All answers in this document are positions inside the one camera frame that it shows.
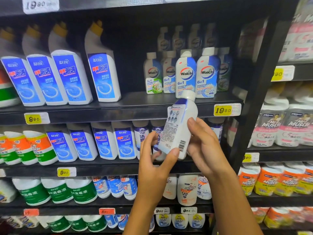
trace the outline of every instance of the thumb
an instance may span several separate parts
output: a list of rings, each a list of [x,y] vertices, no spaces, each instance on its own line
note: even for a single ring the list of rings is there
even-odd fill
[[[187,121],[188,129],[190,130],[191,134],[198,136],[202,142],[208,138],[208,133],[199,125],[194,118],[189,118]]]
[[[161,164],[160,169],[163,171],[162,173],[168,175],[170,174],[171,169],[174,164],[177,162],[179,156],[179,149],[172,149],[167,155],[164,162]]]

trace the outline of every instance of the white price tag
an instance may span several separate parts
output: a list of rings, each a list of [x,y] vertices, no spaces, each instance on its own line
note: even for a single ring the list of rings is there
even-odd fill
[[[245,153],[245,158],[242,162],[258,162],[260,153]]]
[[[153,214],[170,214],[170,208],[156,208]]]
[[[60,9],[59,0],[22,0],[23,12],[27,15],[53,12]]]
[[[74,177],[76,176],[76,167],[58,167],[58,177]]]
[[[180,212],[182,214],[196,214],[198,212],[197,207],[182,207]]]
[[[4,169],[0,169],[0,177],[6,177]]]
[[[50,124],[48,112],[24,113],[26,124]]]

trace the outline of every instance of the bottle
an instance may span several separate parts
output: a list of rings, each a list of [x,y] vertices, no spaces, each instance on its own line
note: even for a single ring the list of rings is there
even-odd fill
[[[117,148],[111,123],[92,122],[90,124],[94,132],[100,157],[107,160],[114,160],[117,157]]]
[[[251,137],[253,146],[270,147],[273,145],[285,111],[289,106],[287,98],[280,96],[283,89],[284,83],[277,82],[273,83],[267,91]]]
[[[83,220],[86,222],[88,230],[93,233],[103,231],[107,227],[103,215],[84,215]]]
[[[202,49],[202,35],[200,32],[200,24],[192,24],[188,36],[188,48]]]
[[[72,195],[77,204],[88,204],[98,197],[91,177],[66,178],[65,182],[72,189]]]
[[[0,180],[0,202],[10,203],[18,195],[16,189],[5,180]]]
[[[193,228],[202,228],[205,222],[205,214],[188,214],[189,225]]]
[[[282,163],[265,163],[265,166],[261,167],[258,180],[253,188],[254,192],[261,196],[271,196],[283,172],[284,165]]]
[[[51,199],[38,177],[13,177],[12,182],[30,206],[42,205]]]
[[[167,199],[174,200],[177,195],[177,175],[169,174],[163,196]]]
[[[61,204],[73,199],[72,192],[63,178],[43,177],[41,183],[48,191],[53,203]]]
[[[155,131],[158,136],[157,136],[157,143],[153,146],[153,153],[158,151],[158,145],[160,143],[160,139],[161,139],[161,133],[164,130],[164,126],[165,126],[166,120],[151,120],[151,125],[152,125],[152,131]],[[156,158],[157,161],[164,161],[166,158],[166,154],[162,153],[160,156],[158,156]]]
[[[115,197],[115,198],[119,198],[124,194],[123,191],[123,184],[120,181],[120,177],[119,176],[107,176],[108,179],[108,183],[111,189],[111,194]]]
[[[211,130],[216,134],[219,143],[221,143],[221,137],[223,133],[223,123],[225,117],[210,117],[207,118],[208,125],[210,126]]]
[[[13,143],[2,133],[0,133],[0,157],[6,165],[15,165],[22,161],[16,154]]]
[[[70,105],[86,105],[92,102],[92,94],[80,53],[66,42],[66,24],[55,24],[50,32],[48,46],[54,59]]]
[[[218,57],[221,60],[221,67],[217,79],[217,91],[228,91],[233,66],[233,59],[229,55],[229,47],[219,48]]]
[[[157,50],[158,52],[171,50],[171,38],[167,27],[160,28],[160,34],[157,38]]]
[[[92,181],[100,198],[104,199],[110,196],[111,189],[106,176],[93,176]]]
[[[175,93],[176,88],[176,51],[167,51],[167,58],[163,63],[163,86],[164,93]]]
[[[113,121],[112,128],[120,159],[134,159],[137,157],[135,133],[131,122]]]
[[[196,62],[191,57],[190,49],[182,49],[180,58],[176,62],[176,98],[182,97],[183,90],[195,91],[196,87]]]
[[[137,146],[137,157],[140,159],[140,145],[141,142],[146,139],[149,134],[149,120],[133,120],[134,125],[134,133],[136,139],[136,146]]]
[[[156,214],[156,222],[159,227],[170,226],[171,221],[172,221],[171,214]]]
[[[12,28],[0,29],[0,58],[11,82],[24,106],[43,106],[44,95],[36,77],[22,54],[21,46],[16,43]]]
[[[162,92],[162,68],[156,56],[156,52],[147,53],[143,64],[147,94]]]
[[[173,45],[173,50],[177,51],[178,53],[182,49],[185,49],[185,47],[186,47],[186,36],[185,36],[185,33],[183,32],[183,26],[182,25],[175,26],[175,33],[172,37],[172,45]]]
[[[191,90],[185,90],[182,93],[182,99],[179,99],[172,107],[169,106],[167,109],[168,118],[158,149],[168,154],[171,149],[179,148],[178,159],[186,157],[186,146],[188,146],[191,137],[187,120],[190,117],[196,120],[198,116],[198,108],[194,100],[195,93]]]
[[[57,154],[59,162],[74,162],[78,158],[77,150],[65,124],[46,124],[48,138]]]
[[[202,174],[200,174],[198,177],[197,197],[203,200],[212,199],[212,193],[208,179]]]
[[[50,165],[58,160],[58,157],[53,150],[53,146],[51,145],[42,125],[36,125],[35,127],[24,125],[23,134],[32,146],[33,152],[38,158],[40,165]]]
[[[85,50],[98,101],[117,102],[121,98],[114,54],[102,45],[102,21],[93,22],[85,36]]]
[[[68,103],[68,97],[48,46],[41,43],[41,33],[36,24],[27,27],[22,47],[48,106]]]
[[[261,167],[257,163],[243,163],[239,170],[239,182],[245,195],[249,196],[252,193],[253,187],[260,174]]]
[[[290,99],[285,117],[277,131],[275,143],[284,147],[299,146],[300,139],[305,136],[310,125],[313,112],[311,97],[313,82],[305,83],[297,88],[293,100]]]
[[[0,63],[0,108],[15,106],[20,103],[21,99]]]
[[[185,229],[188,225],[188,214],[172,214],[172,223],[175,228]]]
[[[116,215],[104,215],[104,218],[109,228],[115,228],[117,226]]]
[[[88,229],[88,226],[81,215],[66,215],[64,217],[74,231],[82,232]]]
[[[117,214],[116,217],[117,217],[118,228],[124,231],[124,228],[128,222],[128,214]]]
[[[92,131],[88,123],[66,124],[71,134],[72,140],[78,152],[78,157],[83,161],[93,161],[98,156]]]
[[[17,155],[24,165],[32,165],[38,162],[30,142],[23,134],[21,126],[3,127],[3,130],[4,135],[13,144]]]
[[[304,165],[306,170],[296,186],[295,192],[309,195],[313,191],[313,161],[305,162]]]
[[[204,48],[207,47],[216,47],[217,46],[217,33],[216,33],[216,24],[209,23],[207,24],[207,29],[204,37]]]
[[[279,196],[291,196],[305,170],[303,162],[285,162],[284,173],[280,176],[274,193]]]
[[[198,175],[181,174],[178,177],[177,199],[183,206],[192,206],[197,202]]]
[[[47,224],[54,233],[62,233],[68,230],[71,225],[62,215],[59,216],[47,216]]]
[[[197,62],[196,98],[213,98],[221,60],[214,55],[214,48],[204,48]]]

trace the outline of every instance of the person's left hand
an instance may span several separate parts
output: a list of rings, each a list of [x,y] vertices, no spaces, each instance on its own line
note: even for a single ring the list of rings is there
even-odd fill
[[[152,131],[140,145],[136,199],[138,198],[143,206],[151,206],[151,209],[155,209],[161,200],[168,175],[179,155],[179,149],[174,148],[159,167],[153,166],[154,159],[161,155],[160,151],[151,155],[151,146],[157,143],[157,137],[157,133]]]

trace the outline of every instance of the white bottle cap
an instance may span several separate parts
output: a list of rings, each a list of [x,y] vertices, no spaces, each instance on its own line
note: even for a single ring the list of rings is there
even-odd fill
[[[196,93],[192,90],[183,90],[182,98],[192,100],[193,102],[196,99]]]
[[[192,24],[190,29],[191,30],[199,30],[200,29],[200,24]]]
[[[212,56],[214,55],[214,47],[209,47],[209,48],[203,48],[202,49],[202,56]]]
[[[209,122],[214,124],[222,124],[225,120],[225,117],[209,117],[207,118]]]
[[[220,54],[220,55],[227,55],[227,54],[229,54],[229,47],[219,48],[218,54]]]
[[[175,58],[176,57],[176,51],[166,51],[168,58]]]
[[[191,49],[182,49],[180,51],[180,56],[181,57],[191,57]]]
[[[175,31],[176,32],[182,31],[182,29],[183,29],[182,25],[175,26]]]
[[[161,33],[167,33],[167,32],[168,32],[168,28],[167,28],[166,26],[161,27],[161,28],[160,28],[160,32],[161,32]]]
[[[147,59],[156,59],[156,52],[147,53]]]

